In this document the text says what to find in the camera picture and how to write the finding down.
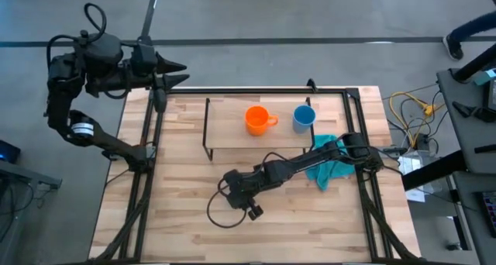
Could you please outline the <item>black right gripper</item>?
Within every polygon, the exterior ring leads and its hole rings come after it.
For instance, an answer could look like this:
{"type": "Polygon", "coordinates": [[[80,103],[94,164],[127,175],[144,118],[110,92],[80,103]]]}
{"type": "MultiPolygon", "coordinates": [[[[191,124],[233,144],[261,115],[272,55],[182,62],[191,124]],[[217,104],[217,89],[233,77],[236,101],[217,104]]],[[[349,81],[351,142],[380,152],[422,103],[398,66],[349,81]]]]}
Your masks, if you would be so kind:
{"type": "Polygon", "coordinates": [[[225,197],[233,209],[246,211],[252,221],[264,213],[254,200],[254,197],[260,193],[263,183],[260,174],[240,173],[238,170],[231,170],[223,176],[223,180],[229,188],[229,193],[225,197]]]}

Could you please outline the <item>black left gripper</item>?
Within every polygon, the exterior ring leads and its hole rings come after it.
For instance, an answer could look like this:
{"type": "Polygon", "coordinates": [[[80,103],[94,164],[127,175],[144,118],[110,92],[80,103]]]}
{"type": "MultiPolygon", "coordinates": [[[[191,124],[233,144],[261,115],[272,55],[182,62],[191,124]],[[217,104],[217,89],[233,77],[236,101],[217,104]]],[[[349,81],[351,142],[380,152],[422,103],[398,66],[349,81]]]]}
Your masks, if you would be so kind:
{"type": "Polygon", "coordinates": [[[168,73],[184,71],[187,67],[163,58],[155,49],[144,43],[137,43],[133,47],[130,59],[133,75],[149,77],[150,87],[153,90],[153,104],[156,112],[165,112],[167,107],[166,90],[189,79],[189,74],[166,75],[168,73]]]}

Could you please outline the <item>orange plastic mug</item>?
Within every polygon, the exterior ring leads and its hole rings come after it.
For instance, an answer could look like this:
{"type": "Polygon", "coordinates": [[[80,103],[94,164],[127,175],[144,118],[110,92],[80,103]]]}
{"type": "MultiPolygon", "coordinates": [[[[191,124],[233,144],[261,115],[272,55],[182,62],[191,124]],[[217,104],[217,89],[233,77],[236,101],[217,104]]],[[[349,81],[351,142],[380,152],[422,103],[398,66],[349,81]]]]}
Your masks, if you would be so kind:
{"type": "Polygon", "coordinates": [[[262,136],[269,127],[277,125],[279,121],[277,115],[271,115],[261,105],[249,107],[245,111],[244,120],[246,130],[252,136],[262,136]]]}

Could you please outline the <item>blue plastic cup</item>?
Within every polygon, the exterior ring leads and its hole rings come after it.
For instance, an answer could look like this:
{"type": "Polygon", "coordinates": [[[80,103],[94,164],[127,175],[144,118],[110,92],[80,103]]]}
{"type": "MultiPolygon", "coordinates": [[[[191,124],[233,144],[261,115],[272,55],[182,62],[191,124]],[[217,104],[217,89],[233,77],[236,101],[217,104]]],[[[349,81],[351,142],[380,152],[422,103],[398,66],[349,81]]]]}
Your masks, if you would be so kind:
{"type": "Polygon", "coordinates": [[[293,130],[302,134],[306,132],[316,120],[315,110],[309,105],[299,105],[293,112],[293,130]]]}

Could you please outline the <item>wooden shelf with black legs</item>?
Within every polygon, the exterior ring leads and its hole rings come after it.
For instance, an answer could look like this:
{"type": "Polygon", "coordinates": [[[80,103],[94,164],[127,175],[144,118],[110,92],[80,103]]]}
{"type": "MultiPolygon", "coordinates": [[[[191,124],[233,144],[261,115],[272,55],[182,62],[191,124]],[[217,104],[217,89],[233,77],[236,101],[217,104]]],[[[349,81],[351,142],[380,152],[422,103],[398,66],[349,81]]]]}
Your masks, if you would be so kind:
{"type": "Polygon", "coordinates": [[[202,145],[208,158],[213,158],[214,150],[223,149],[312,150],[315,146],[313,129],[304,133],[293,130],[293,112],[303,103],[309,103],[309,99],[253,102],[240,98],[206,98],[202,145]],[[261,136],[252,136],[246,127],[245,113],[249,107],[258,105],[274,117],[275,125],[261,136]]]}

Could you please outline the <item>teal cloth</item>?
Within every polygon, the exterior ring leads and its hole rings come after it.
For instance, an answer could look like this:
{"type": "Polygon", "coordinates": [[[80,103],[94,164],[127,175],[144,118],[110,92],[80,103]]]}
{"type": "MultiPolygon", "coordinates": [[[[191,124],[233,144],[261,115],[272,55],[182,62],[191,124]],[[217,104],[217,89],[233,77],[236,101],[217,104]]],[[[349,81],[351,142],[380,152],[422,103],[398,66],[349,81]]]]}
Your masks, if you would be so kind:
{"type": "MultiPolygon", "coordinates": [[[[335,135],[316,135],[315,148],[318,149],[330,141],[337,141],[335,135]]],[[[318,166],[308,168],[305,172],[310,181],[314,181],[320,191],[327,191],[329,182],[334,178],[348,177],[355,173],[355,168],[351,164],[339,161],[328,161],[318,166]]]]}

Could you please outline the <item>white paper sheets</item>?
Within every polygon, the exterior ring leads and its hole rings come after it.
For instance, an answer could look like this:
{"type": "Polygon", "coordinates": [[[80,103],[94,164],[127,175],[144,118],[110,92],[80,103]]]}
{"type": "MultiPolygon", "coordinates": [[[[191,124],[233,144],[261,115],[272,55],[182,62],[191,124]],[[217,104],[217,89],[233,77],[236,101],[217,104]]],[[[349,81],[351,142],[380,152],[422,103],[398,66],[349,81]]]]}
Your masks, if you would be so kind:
{"type": "MultiPolygon", "coordinates": [[[[398,158],[399,170],[403,175],[411,173],[422,167],[422,158],[417,151],[411,151],[403,154],[398,158]]],[[[425,202],[425,193],[423,192],[423,186],[420,188],[414,188],[410,191],[405,192],[408,201],[413,202],[425,202]]]]}

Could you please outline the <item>black device with blue light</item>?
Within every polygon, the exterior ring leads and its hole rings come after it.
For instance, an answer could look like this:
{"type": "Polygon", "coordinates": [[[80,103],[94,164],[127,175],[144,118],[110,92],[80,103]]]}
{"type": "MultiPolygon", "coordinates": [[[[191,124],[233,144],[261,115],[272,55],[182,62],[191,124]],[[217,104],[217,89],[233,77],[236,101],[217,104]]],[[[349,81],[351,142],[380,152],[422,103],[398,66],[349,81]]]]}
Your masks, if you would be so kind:
{"type": "Polygon", "coordinates": [[[21,149],[3,140],[0,140],[0,160],[8,163],[17,163],[21,149]]]}

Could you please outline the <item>black diagonal beam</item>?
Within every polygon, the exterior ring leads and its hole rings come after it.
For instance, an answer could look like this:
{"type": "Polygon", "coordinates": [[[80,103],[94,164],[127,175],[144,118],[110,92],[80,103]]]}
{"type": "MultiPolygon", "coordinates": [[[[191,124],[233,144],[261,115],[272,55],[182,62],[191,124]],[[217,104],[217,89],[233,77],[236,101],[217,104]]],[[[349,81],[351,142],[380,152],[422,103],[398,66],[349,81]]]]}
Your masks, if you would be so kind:
{"type": "Polygon", "coordinates": [[[429,182],[447,177],[457,171],[465,171],[467,165],[461,150],[444,156],[424,167],[401,177],[405,191],[418,188],[429,182]]]}

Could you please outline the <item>grey side table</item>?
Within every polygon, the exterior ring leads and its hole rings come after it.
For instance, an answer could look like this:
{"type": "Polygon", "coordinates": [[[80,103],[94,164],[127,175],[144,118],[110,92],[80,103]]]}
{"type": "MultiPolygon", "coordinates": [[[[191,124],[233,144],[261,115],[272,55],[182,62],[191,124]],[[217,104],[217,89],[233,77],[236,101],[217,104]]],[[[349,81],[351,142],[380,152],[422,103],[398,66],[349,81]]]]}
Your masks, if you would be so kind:
{"type": "Polygon", "coordinates": [[[496,174],[496,152],[475,153],[475,148],[496,145],[496,122],[483,122],[473,116],[464,118],[453,106],[480,108],[483,105],[483,87],[474,83],[459,83],[449,71],[437,73],[437,81],[449,111],[467,169],[477,174],[496,174]]]}

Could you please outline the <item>black handheld tool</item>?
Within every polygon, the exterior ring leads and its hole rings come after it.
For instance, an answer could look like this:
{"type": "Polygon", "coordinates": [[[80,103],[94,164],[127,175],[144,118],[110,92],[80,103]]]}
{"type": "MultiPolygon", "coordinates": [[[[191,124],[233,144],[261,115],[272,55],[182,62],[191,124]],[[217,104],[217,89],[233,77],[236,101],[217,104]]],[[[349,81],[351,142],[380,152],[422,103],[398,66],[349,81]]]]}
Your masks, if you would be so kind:
{"type": "Polygon", "coordinates": [[[483,122],[496,122],[496,111],[490,110],[486,107],[473,107],[461,104],[459,102],[452,102],[452,106],[464,117],[474,117],[483,122]]]}

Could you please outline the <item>person's shoe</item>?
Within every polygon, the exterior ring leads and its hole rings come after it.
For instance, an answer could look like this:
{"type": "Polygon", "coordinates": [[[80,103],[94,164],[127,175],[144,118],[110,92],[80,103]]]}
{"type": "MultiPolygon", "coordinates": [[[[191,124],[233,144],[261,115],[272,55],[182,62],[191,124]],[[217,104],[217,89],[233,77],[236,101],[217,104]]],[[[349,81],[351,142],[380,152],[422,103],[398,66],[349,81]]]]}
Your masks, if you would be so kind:
{"type": "Polygon", "coordinates": [[[461,60],[463,58],[464,53],[460,43],[452,40],[450,34],[443,37],[443,44],[452,60],[461,60]]]}

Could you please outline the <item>black diagonal pole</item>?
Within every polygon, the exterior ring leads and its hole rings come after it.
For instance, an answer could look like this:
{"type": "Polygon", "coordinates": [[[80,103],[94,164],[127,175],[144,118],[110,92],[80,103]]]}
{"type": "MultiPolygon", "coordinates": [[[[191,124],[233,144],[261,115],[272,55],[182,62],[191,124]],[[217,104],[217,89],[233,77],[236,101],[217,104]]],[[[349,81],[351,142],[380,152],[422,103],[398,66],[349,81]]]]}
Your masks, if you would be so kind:
{"type": "Polygon", "coordinates": [[[470,77],[481,71],[483,67],[496,61],[496,43],[474,58],[471,62],[455,71],[452,76],[460,83],[467,81],[470,77]]]}

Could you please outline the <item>person's leg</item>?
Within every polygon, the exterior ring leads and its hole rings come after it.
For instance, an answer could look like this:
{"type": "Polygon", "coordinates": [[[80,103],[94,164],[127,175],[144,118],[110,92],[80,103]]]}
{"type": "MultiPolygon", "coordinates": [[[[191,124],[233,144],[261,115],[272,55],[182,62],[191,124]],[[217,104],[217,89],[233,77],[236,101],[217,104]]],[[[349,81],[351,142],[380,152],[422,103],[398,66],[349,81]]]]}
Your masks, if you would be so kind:
{"type": "Polygon", "coordinates": [[[496,11],[481,15],[476,19],[472,19],[471,21],[455,28],[451,33],[449,33],[449,37],[453,41],[463,42],[475,34],[482,33],[490,29],[496,29],[496,11]]]}

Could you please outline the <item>black aluminium table frame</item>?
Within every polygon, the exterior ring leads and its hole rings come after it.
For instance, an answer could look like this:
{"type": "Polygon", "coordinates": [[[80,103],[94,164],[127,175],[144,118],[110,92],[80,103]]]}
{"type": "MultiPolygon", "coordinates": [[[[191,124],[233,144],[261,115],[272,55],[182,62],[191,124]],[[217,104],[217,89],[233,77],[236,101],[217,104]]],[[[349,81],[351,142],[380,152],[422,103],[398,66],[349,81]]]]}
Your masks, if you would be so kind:
{"type": "Polygon", "coordinates": [[[250,170],[265,149],[215,150],[202,146],[206,98],[297,102],[317,111],[318,134],[365,129],[375,147],[391,143],[376,86],[353,88],[358,102],[343,103],[342,90],[321,87],[178,88],[168,99],[146,218],[141,260],[151,263],[367,262],[370,251],[355,177],[331,181],[321,192],[298,174],[257,197],[264,214],[243,217],[215,194],[222,175],[250,170]]]}

